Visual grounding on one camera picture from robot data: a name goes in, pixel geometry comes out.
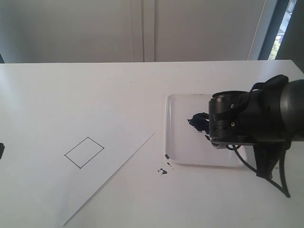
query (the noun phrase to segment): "white table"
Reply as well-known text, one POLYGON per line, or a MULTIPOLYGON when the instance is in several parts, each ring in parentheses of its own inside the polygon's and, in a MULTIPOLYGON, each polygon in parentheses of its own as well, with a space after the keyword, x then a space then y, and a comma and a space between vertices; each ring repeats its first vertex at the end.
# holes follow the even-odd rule
MULTIPOLYGON (((157 172, 168 168, 163 154, 168 95, 249 90, 277 74, 303 77, 291 61, 0 65, 0 140, 9 144, 7 132, 23 105, 32 105, 33 112, 65 108, 72 113, 99 101, 155 130, 67 228, 303 227, 302 143, 293 143, 286 154, 290 199, 245 167, 173 164, 168 174, 157 172)), ((6 172, 17 156, 7 147, 0 160, 0 226, 54 227, 6 172)))

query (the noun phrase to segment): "drawn square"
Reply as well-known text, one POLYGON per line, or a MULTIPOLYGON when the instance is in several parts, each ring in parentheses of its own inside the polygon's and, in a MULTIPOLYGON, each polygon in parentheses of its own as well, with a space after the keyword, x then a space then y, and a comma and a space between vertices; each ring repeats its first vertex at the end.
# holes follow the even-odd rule
POLYGON ((66 153, 65 156, 81 169, 103 149, 103 146, 99 145, 91 138, 86 137, 77 146, 66 153))

